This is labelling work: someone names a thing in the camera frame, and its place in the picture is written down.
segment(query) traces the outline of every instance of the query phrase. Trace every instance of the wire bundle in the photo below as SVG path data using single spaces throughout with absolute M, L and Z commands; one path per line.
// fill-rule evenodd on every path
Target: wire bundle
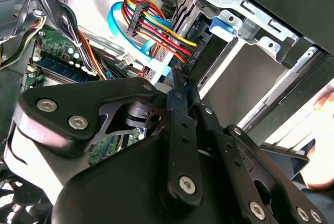
M 97 72 L 102 79 L 108 79 L 107 70 L 98 62 L 87 39 L 78 29 L 73 11 L 58 0 L 35 0 L 51 23 L 79 50 L 83 64 L 90 72 Z
M 138 25 L 138 33 L 153 40 L 157 45 L 153 53 L 157 51 L 157 46 L 163 47 L 173 53 L 181 63 L 185 64 L 186 59 L 192 54 L 191 46 L 197 46 L 196 43 L 188 41 L 177 33 L 166 27 L 163 22 L 166 17 L 157 5 L 151 0 L 124 0 L 121 5 L 121 12 L 124 20 L 129 26 L 138 2 L 147 2 L 150 5 L 149 10 L 144 12 L 144 21 Z
M 36 25 L 31 26 L 31 27 L 33 27 L 33 29 L 29 29 L 23 35 L 21 44 L 20 44 L 18 50 L 14 53 L 14 55 L 12 57 L 10 57 L 9 59 L 0 63 L 1 64 L 0 70 L 18 62 L 21 59 L 21 57 L 24 54 L 24 52 L 26 51 L 29 43 L 31 42 L 33 37 L 38 33 L 38 31 L 40 31 L 43 28 L 45 22 L 46 22 L 46 17 L 44 16 L 44 17 L 40 18 L 39 22 Z

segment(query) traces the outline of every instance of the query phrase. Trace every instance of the fan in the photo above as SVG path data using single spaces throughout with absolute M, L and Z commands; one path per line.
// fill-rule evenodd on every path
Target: fan
M 1 224 L 44 224 L 52 210 L 39 187 L 9 170 L 0 171 L 0 204 L 4 198 L 11 202 L 0 207 Z

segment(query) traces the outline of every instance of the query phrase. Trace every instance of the orange wire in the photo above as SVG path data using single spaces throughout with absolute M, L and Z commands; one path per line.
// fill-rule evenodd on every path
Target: orange wire
M 122 12 L 122 16 L 124 18 L 124 20 L 126 21 L 126 23 L 129 25 L 129 22 L 128 20 L 126 19 L 126 16 L 125 16 L 125 13 L 123 11 L 123 9 L 121 9 L 121 12 Z M 184 58 L 182 58 L 178 53 L 176 53 L 175 51 L 173 51 L 171 48 L 169 48 L 168 46 L 162 44 L 161 42 L 159 42 L 158 40 L 156 40 L 155 38 L 153 38 L 151 35 L 149 35 L 148 33 L 145 33 L 145 32 L 141 32 L 139 31 L 138 33 L 140 34 L 143 34 L 143 35 L 146 35 L 147 37 L 149 37 L 151 40 L 155 41 L 157 45 L 165 48 L 166 50 L 170 51 L 171 53 L 173 53 L 183 64 L 186 63 L 186 61 L 184 60 Z
M 182 58 L 178 53 L 176 53 L 175 51 L 173 51 L 171 48 L 169 48 L 168 46 L 162 44 L 161 42 L 159 42 L 158 40 L 156 40 L 155 38 L 153 38 L 151 35 L 149 35 L 148 33 L 145 32 L 141 32 L 138 31 L 138 33 L 146 35 L 147 37 L 149 37 L 151 40 L 154 40 L 156 42 L 156 44 L 158 44 L 159 46 L 165 48 L 166 50 L 170 51 L 171 53 L 173 53 L 183 64 L 186 64 L 186 61 L 184 60 L 184 58 Z
M 79 31 L 79 34 L 80 34 L 80 37 L 81 37 L 83 43 L 87 47 L 89 55 L 91 56 L 92 60 L 94 61 L 95 67 L 100 72 L 100 75 L 102 76 L 102 78 L 105 79 L 105 80 L 107 80 L 108 78 L 106 77 L 106 75 L 104 74 L 103 70 L 101 69 L 99 63 L 97 62 L 97 60 L 96 60 L 96 58 L 95 58 L 95 56 L 93 54 L 92 48 L 90 47 L 90 44 L 88 43 L 87 39 L 85 38 L 85 36 L 80 31 Z

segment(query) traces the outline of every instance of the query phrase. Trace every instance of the red wire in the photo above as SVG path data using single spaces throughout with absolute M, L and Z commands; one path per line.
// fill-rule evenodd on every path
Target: red wire
M 131 17 L 132 14 L 130 13 L 129 9 L 127 8 L 127 6 L 125 4 L 122 5 L 122 7 L 125 9 L 126 13 Z M 166 36 L 164 36 L 163 34 L 161 34 L 160 32 L 158 32 L 155 28 L 149 26 L 148 24 L 145 24 L 143 22 L 140 23 L 141 25 L 145 26 L 146 28 L 148 28 L 150 31 L 152 31 L 154 34 L 158 35 L 159 37 L 163 38 L 166 42 L 168 42 L 170 45 L 172 45 L 173 47 L 175 47 L 176 49 L 180 50 L 181 52 L 191 55 L 192 53 L 186 49 L 184 49 L 183 47 L 175 44 L 173 41 L 171 41 L 170 39 L 168 39 Z
M 168 39 L 165 35 L 159 33 L 155 28 L 149 26 L 148 24 L 145 24 L 143 22 L 140 22 L 141 25 L 147 27 L 150 29 L 150 31 L 153 31 L 154 34 L 158 35 L 159 37 L 163 38 L 166 42 L 168 42 L 170 45 L 172 45 L 173 47 L 175 47 L 176 49 L 179 49 L 181 52 L 191 55 L 192 53 L 184 48 L 182 48 L 181 46 L 175 44 L 173 41 L 171 41 L 170 39 Z
M 131 0 L 132 2 L 149 2 L 148 0 Z M 160 16 L 160 18 L 163 18 L 163 14 L 159 11 L 159 8 L 157 8 L 154 4 L 150 3 L 150 6 L 154 9 L 154 11 Z

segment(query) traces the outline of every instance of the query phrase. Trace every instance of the yellow wire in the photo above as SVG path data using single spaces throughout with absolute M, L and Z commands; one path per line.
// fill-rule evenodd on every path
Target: yellow wire
M 130 0 L 127 0 L 129 4 L 133 5 L 134 7 L 136 7 L 136 4 L 133 3 Z M 163 14 L 162 10 L 156 5 L 156 3 L 154 3 L 153 0 L 148 0 L 150 3 L 154 4 L 156 6 L 156 8 L 159 10 L 159 12 L 162 14 L 163 19 L 166 19 L 165 15 Z
M 132 4 L 133 6 L 136 6 L 132 1 L 127 0 L 128 3 Z M 184 43 L 188 44 L 188 45 L 192 45 L 192 46 L 197 46 L 197 44 L 195 42 L 191 42 L 188 41 L 184 38 L 182 38 L 180 35 L 178 35 L 176 32 L 172 31 L 171 29 L 169 29 L 168 27 L 165 27 L 163 24 L 157 22 L 148 12 L 144 12 L 144 14 L 146 16 L 148 16 L 155 24 L 157 24 L 158 26 L 160 26 L 161 28 L 165 29 L 167 32 L 169 32 L 170 34 L 174 35 L 176 38 L 178 38 L 179 40 L 183 41 Z

